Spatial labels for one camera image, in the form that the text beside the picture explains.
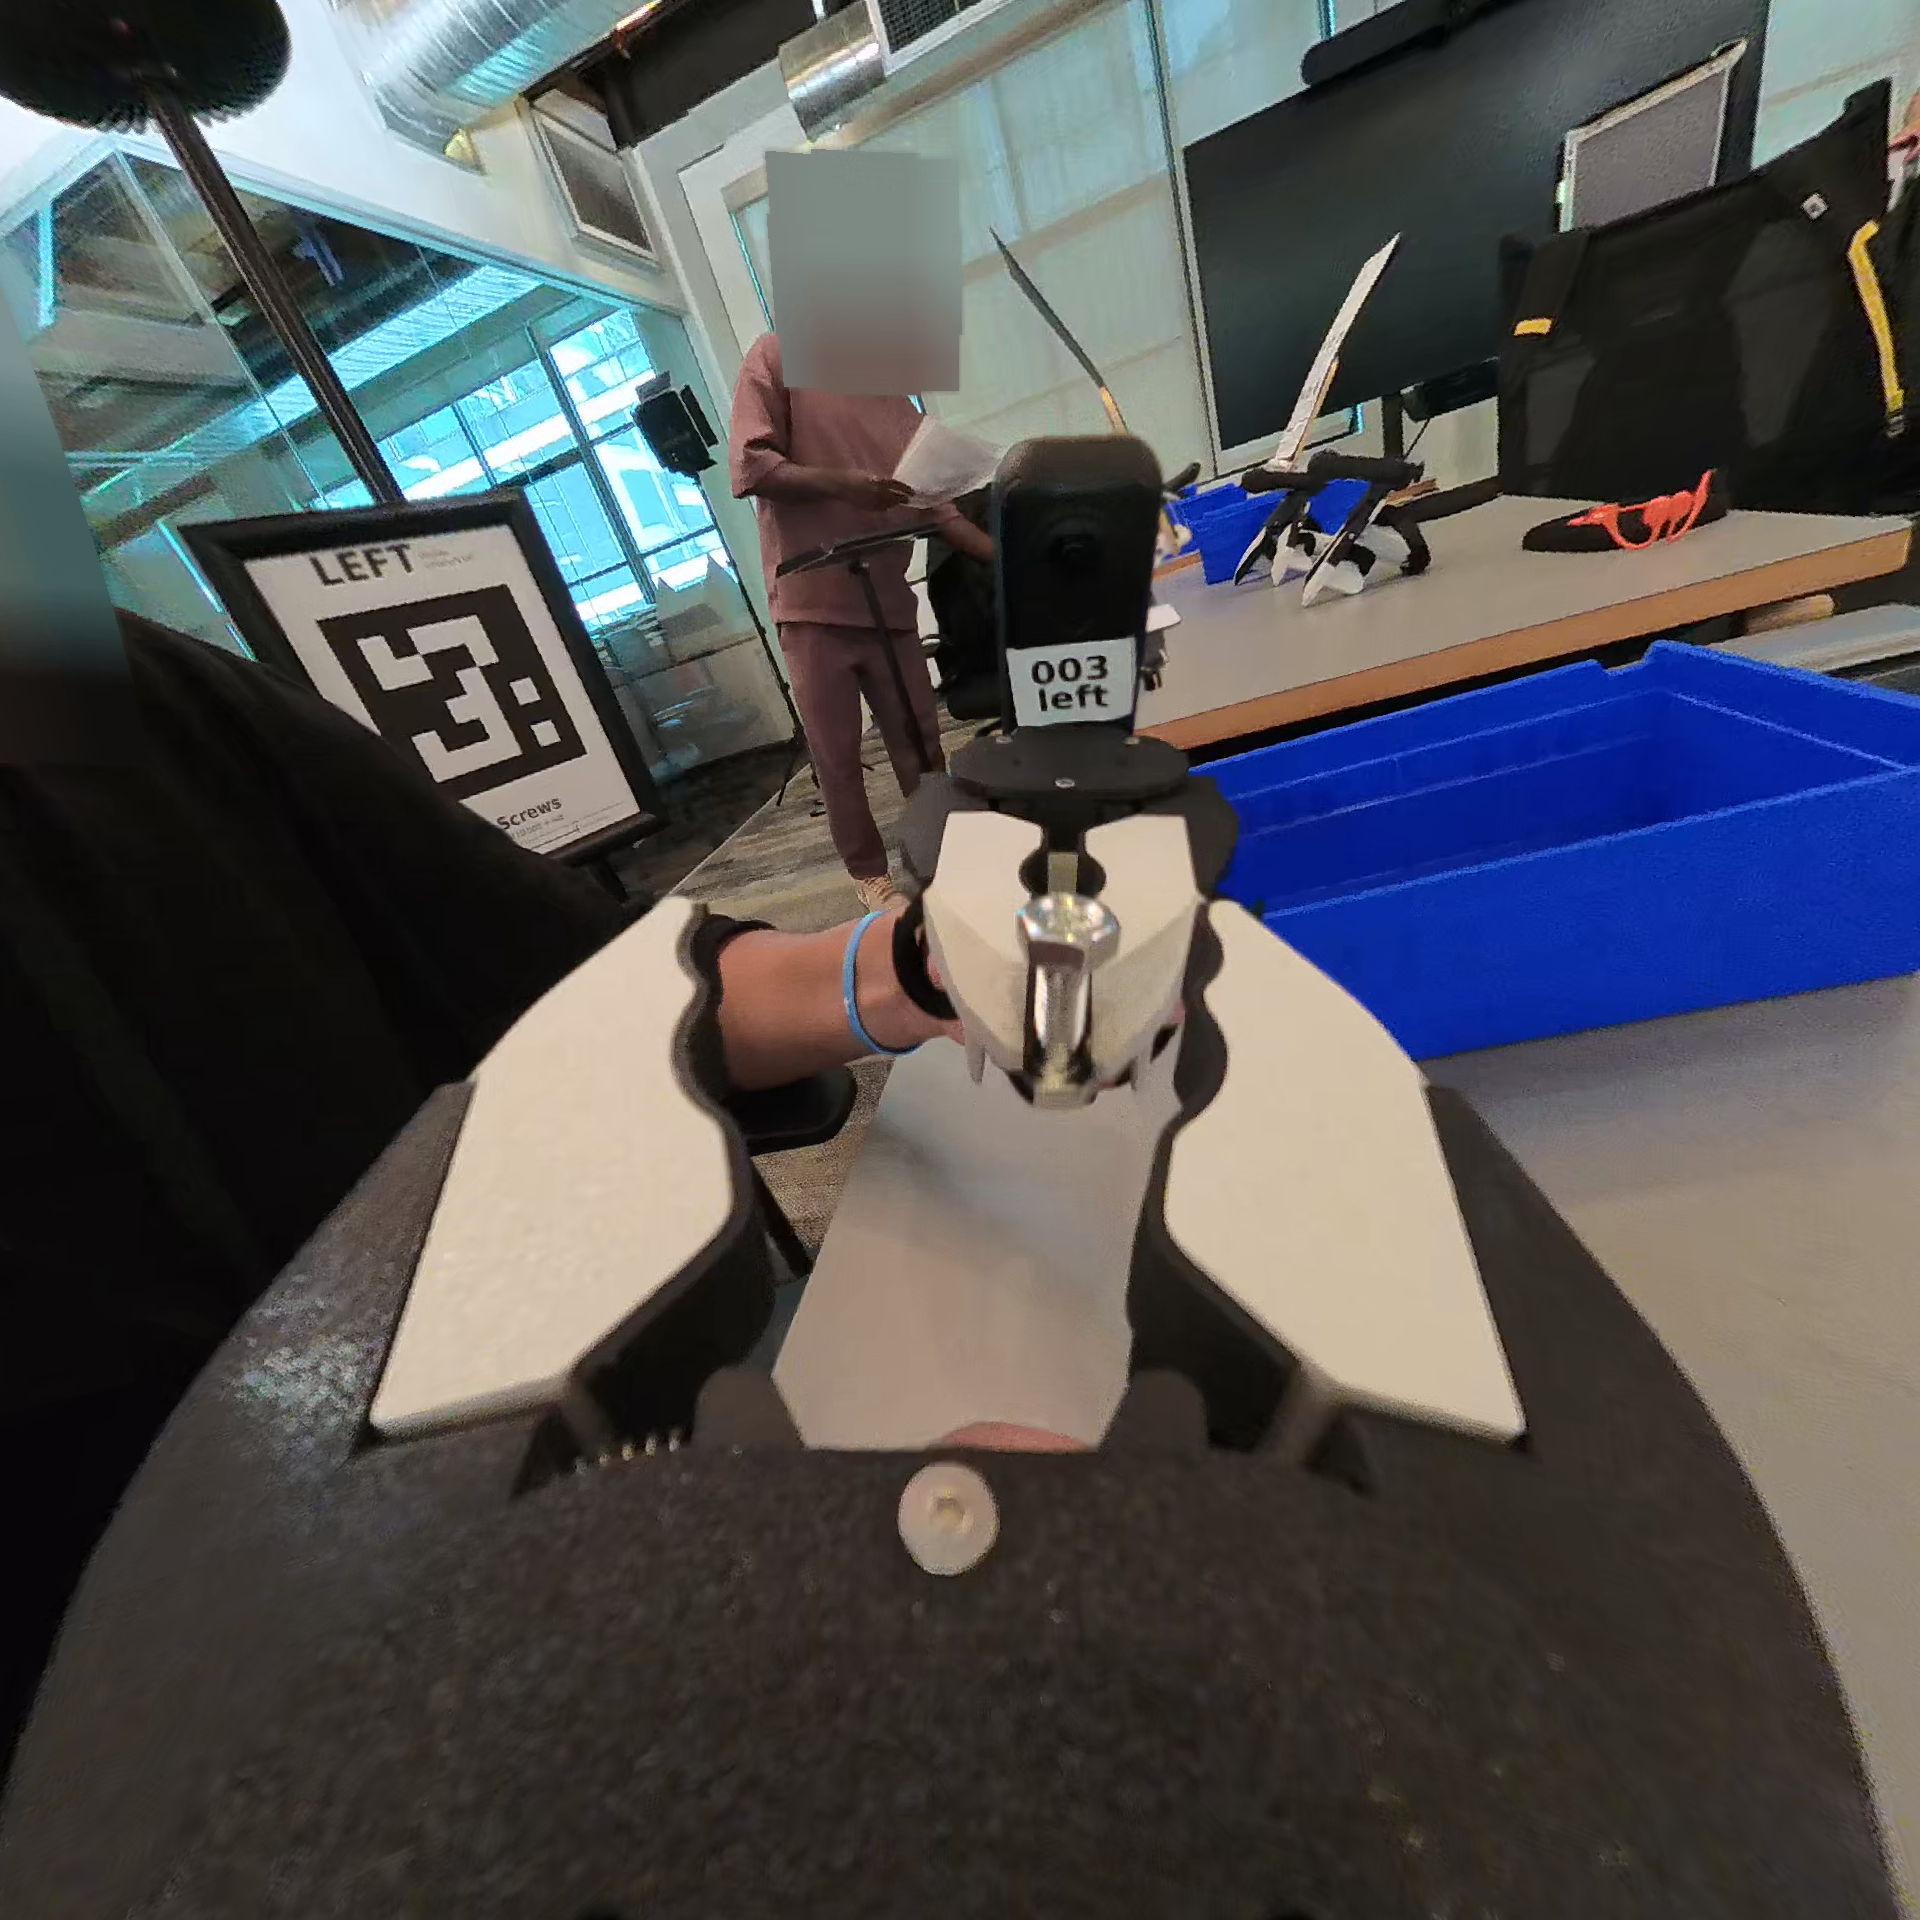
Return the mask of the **thin white sign board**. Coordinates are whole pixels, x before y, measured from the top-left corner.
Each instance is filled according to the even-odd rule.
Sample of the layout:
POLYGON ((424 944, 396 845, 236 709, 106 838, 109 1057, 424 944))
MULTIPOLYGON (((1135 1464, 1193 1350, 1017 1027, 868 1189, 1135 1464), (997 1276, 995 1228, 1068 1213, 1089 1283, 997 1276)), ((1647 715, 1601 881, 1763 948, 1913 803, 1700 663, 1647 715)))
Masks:
POLYGON ((1381 277, 1388 272, 1394 254, 1402 247, 1402 236, 1394 232, 1388 243, 1361 263, 1347 295, 1343 296, 1323 341, 1319 343, 1303 385, 1297 396, 1288 424, 1280 431, 1266 464, 1273 469, 1292 469, 1300 462, 1312 424, 1329 413, 1329 396, 1335 384, 1340 353, 1353 333, 1353 326, 1367 305, 1381 277))

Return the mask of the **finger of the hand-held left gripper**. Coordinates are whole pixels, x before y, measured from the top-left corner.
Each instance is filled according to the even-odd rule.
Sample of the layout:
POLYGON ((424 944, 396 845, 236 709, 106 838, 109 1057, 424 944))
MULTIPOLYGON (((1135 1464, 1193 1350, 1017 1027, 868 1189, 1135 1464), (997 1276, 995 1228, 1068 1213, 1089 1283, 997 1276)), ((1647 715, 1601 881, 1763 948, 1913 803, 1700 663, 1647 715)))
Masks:
POLYGON ((1089 1061, 1099 1085, 1125 1081, 1184 1016, 1184 980, 1202 892, 1186 820, 1139 813, 1093 827, 1085 852, 1117 947, 1090 976, 1089 1061))
POLYGON ((922 884, 931 965, 952 1003, 975 1077, 987 1065, 1021 1084, 1028 1065, 1031 965, 1020 916, 1021 868, 1047 849, 1041 822, 1009 812, 946 813, 922 884))

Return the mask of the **silver ventilation duct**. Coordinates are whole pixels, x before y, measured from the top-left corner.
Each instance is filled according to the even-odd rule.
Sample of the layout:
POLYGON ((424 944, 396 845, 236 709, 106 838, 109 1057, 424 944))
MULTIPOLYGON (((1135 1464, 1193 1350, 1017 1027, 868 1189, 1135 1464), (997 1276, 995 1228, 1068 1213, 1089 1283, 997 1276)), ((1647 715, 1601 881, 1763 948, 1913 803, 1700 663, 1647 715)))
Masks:
POLYGON ((839 131, 887 79, 879 1, 817 1, 811 23, 778 49, 785 96, 805 141, 839 131))
POLYGON ((532 84, 603 49, 653 1, 336 1, 344 45, 386 126, 431 152, 532 84))

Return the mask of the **black floor lamp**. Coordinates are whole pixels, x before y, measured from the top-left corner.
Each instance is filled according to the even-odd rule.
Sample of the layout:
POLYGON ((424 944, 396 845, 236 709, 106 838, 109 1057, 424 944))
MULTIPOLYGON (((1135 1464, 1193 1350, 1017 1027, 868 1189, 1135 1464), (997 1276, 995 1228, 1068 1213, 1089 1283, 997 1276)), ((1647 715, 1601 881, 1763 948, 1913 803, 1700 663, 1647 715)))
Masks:
POLYGON ((291 62, 292 35, 274 1, 2 4, 5 99, 72 127, 161 132, 349 469, 373 501, 401 504, 392 469, 203 132, 205 121, 267 103, 291 62))

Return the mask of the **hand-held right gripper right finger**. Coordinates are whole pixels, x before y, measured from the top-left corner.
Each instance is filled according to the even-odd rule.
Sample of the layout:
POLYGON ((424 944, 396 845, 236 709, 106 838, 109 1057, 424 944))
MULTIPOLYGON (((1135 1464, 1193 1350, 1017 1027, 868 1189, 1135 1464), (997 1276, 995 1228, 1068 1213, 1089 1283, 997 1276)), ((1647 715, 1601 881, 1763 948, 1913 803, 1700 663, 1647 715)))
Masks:
POLYGON ((1402 1045, 1216 901, 1175 1048, 1128 1286, 1131 1371, 1186 1381, 1218 1449, 1311 1454, 1347 1412, 1517 1443, 1521 1391, 1402 1045))

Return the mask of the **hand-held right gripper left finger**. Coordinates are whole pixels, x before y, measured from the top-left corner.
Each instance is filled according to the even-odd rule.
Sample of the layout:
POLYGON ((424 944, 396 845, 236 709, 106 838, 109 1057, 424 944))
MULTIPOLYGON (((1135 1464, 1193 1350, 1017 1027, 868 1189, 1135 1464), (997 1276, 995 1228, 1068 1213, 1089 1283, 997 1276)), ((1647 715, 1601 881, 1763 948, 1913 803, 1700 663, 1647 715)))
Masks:
POLYGON ((409 1445, 531 1417, 683 1449, 775 1309, 757 1176, 715 1091, 708 913, 668 901, 474 1069, 370 1406, 409 1445))

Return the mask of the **black white marker board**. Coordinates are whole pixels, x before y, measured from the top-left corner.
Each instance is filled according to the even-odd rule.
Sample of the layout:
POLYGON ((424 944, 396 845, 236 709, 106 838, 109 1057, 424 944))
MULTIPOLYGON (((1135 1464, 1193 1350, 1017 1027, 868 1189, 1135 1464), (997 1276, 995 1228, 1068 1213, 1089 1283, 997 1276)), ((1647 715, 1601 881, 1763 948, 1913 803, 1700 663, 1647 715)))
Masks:
POLYGON ((615 855, 666 805, 522 492, 196 521, 183 544, 255 659, 631 897, 615 855))

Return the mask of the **idle black grey gripper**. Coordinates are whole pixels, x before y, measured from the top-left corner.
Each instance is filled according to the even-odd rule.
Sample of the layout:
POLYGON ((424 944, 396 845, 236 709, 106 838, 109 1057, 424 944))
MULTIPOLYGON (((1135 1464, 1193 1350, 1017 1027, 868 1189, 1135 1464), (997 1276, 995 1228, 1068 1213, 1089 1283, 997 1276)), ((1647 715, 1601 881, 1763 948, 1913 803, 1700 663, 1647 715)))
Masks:
POLYGON ((1389 503, 1424 480, 1424 464, 1413 459, 1343 454, 1317 451, 1305 473, 1319 489, 1327 485, 1357 489, 1332 532, 1314 550, 1303 576, 1303 608, 1335 596, 1357 596, 1377 577, 1393 571, 1426 569, 1426 544, 1420 531, 1402 521, 1389 503))
POLYGON ((1240 476, 1241 492, 1248 499, 1272 496, 1272 504, 1248 547, 1241 549, 1233 585, 1247 585, 1259 571, 1273 585, 1311 577, 1332 547, 1340 521, 1335 508, 1321 509, 1317 501, 1329 489, 1347 485, 1347 456, 1331 448, 1319 448, 1303 464, 1247 469, 1240 476))

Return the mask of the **person's left forearm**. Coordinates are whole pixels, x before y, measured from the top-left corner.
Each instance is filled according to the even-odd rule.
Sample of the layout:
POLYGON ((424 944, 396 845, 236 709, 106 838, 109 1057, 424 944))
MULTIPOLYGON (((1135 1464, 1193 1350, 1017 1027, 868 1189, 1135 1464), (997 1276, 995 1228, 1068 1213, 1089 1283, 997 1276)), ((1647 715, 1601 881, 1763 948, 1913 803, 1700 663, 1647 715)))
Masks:
POLYGON ((723 944, 719 1035, 735 1087, 787 1087, 864 1057, 843 980, 852 928, 850 921, 821 932, 748 928, 723 944))

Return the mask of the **blue plastic bin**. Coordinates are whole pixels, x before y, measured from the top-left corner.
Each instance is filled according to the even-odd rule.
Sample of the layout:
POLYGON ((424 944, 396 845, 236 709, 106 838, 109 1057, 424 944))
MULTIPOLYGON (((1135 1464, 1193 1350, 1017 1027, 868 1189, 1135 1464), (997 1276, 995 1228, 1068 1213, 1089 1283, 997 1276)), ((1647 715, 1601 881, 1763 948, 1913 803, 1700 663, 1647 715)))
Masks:
POLYGON ((1225 585, 1288 499, 1282 489, 1247 493, 1240 485, 1188 486, 1169 503, 1169 517, 1186 528, 1184 553, 1197 556, 1207 585, 1225 585))
POLYGON ((1919 702, 1674 640, 1216 758, 1220 894, 1416 1061, 1919 969, 1919 702))

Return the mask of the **person's left hand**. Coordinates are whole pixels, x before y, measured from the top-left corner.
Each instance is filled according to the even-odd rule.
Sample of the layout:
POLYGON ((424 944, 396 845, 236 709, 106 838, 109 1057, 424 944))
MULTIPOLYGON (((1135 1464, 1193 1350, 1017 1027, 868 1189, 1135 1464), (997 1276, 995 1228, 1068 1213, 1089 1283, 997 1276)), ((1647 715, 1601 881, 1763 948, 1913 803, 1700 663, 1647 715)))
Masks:
POLYGON ((893 953, 900 918, 903 913, 876 916, 857 944, 852 1006, 863 1031, 880 1052, 893 1055, 935 1039, 957 1045, 964 1037, 960 1022, 938 1019, 900 985, 893 953))

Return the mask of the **black music stand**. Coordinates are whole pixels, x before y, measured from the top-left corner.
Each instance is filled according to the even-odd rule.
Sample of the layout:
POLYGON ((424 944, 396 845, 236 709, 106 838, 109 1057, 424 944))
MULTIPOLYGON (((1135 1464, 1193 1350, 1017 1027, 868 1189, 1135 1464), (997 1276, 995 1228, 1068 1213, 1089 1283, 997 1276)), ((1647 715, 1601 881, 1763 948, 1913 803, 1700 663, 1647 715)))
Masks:
POLYGON ((914 549, 932 524, 839 525, 834 513, 760 509, 775 644, 829 813, 866 813, 868 723, 909 795, 944 766, 941 717, 922 636, 914 549))

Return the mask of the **silver hex bolt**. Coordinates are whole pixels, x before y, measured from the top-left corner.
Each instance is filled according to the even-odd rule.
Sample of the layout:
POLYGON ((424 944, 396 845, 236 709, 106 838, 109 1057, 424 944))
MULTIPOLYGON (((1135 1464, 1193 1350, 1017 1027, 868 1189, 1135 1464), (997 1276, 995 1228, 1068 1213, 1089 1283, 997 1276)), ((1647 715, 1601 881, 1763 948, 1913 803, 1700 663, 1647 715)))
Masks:
POLYGON ((1027 963, 1021 1072, 1044 1048, 1083 1052, 1093 1065, 1093 987, 1121 947, 1115 913, 1095 896, 1044 894, 1015 924, 1027 963))

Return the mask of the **large black screen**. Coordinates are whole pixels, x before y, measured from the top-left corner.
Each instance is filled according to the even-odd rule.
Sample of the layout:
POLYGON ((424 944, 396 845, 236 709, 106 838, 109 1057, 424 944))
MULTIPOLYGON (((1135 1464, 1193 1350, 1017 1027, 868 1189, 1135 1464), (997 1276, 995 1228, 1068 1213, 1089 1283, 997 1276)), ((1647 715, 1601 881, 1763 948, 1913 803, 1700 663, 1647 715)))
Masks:
POLYGON ((1488 363, 1511 315, 1501 243, 1560 232, 1568 135, 1744 43, 1708 181, 1738 176, 1767 28, 1764 1, 1505 1, 1184 147, 1223 451, 1279 437, 1361 263, 1394 232, 1329 408, 1488 363))

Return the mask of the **blue wristband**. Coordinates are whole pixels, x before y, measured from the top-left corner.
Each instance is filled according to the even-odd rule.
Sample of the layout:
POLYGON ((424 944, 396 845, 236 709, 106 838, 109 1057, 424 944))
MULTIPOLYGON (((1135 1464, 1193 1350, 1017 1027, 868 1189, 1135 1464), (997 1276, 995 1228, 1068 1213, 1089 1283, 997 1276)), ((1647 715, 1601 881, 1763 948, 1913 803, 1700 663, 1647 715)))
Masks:
POLYGON ((893 1053, 880 1052, 876 1047, 876 1043, 868 1039, 866 1032, 863 1031, 863 1024, 857 1019, 857 1009, 852 1006, 852 998, 855 998, 852 973, 855 973, 855 959, 857 959, 857 944, 863 939, 863 932, 874 924, 874 918, 885 916, 885 913, 903 913, 905 916, 905 911, 900 908, 874 910, 874 911, 864 913, 849 932, 849 941, 843 947, 843 958, 841 958, 841 967, 839 967, 839 992, 841 992, 841 1003, 843 1003, 843 1019, 845 1019, 849 1043, 852 1047, 855 1057, 890 1057, 890 1061, 897 1061, 897 1057, 903 1057, 905 1053, 909 1053, 909 1052, 905 1052, 905 1053, 893 1055, 893 1053))

